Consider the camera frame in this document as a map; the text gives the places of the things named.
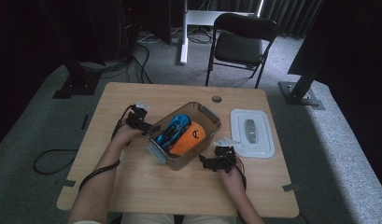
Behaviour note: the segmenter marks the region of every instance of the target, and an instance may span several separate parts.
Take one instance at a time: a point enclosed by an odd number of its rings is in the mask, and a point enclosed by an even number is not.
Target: desk leg
[[[181,48],[181,64],[187,63],[188,58],[188,24],[187,24],[187,14],[188,14],[188,0],[184,0],[184,24],[183,24],[183,36],[182,36],[182,48]]]

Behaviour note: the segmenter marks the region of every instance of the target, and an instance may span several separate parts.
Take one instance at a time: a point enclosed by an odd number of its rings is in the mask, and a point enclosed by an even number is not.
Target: dark wall
[[[326,0],[289,73],[329,86],[382,184],[382,0]]]
[[[0,142],[61,64],[37,1],[0,1]]]

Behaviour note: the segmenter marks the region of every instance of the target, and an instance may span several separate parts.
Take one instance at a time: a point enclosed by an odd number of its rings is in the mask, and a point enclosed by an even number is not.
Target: clear plastic container
[[[205,129],[205,139],[193,146],[182,156],[166,152],[155,142],[156,137],[167,127],[173,117],[178,114],[188,115],[191,121],[199,123]],[[159,162],[167,164],[172,170],[180,170],[210,146],[214,134],[219,129],[220,120],[217,115],[206,106],[196,102],[189,102],[158,121],[149,129],[147,138],[150,142],[147,145],[147,149]]]

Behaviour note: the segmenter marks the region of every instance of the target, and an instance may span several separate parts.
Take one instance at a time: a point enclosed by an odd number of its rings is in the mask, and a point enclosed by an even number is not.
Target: metal stand
[[[68,76],[62,89],[54,93],[53,99],[70,99],[72,95],[94,95],[100,76],[101,74],[93,73],[79,84],[72,80],[72,76]]]
[[[325,110],[324,105],[318,100],[311,89],[302,97],[296,97],[293,95],[293,89],[296,82],[278,82],[287,104],[289,105],[311,105],[314,110]]]

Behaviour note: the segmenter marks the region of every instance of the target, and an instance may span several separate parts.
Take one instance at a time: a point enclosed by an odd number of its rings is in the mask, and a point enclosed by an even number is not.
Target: wooden table
[[[212,101],[216,95],[222,98],[220,103]],[[298,216],[294,193],[282,188],[290,184],[290,176],[264,91],[128,83],[106,85],[67,177],[67,180],[76,181],[76,185],[63,187],[57,202],[60,209],[71,209],[80,182],[102,156],[124,109],[139,101],[150,106],[146,122],[151,124],[188,102],[207,106],[220,117],[222,124],[213,142],[231,136],[230,113],[233,109],[264,111],[272,129],[276,154],[271,159],[242,159],[248,179],[247,195],[263,217]],[[139,136],[123,150],[110,205],[112,212],[237,215],[216,172],[205,170],[198,158],[181,170],[173,171],[158,163],[148,152],[148,142],[145,136]],[[202,154],[212,158],[214,148],[211,144]]]

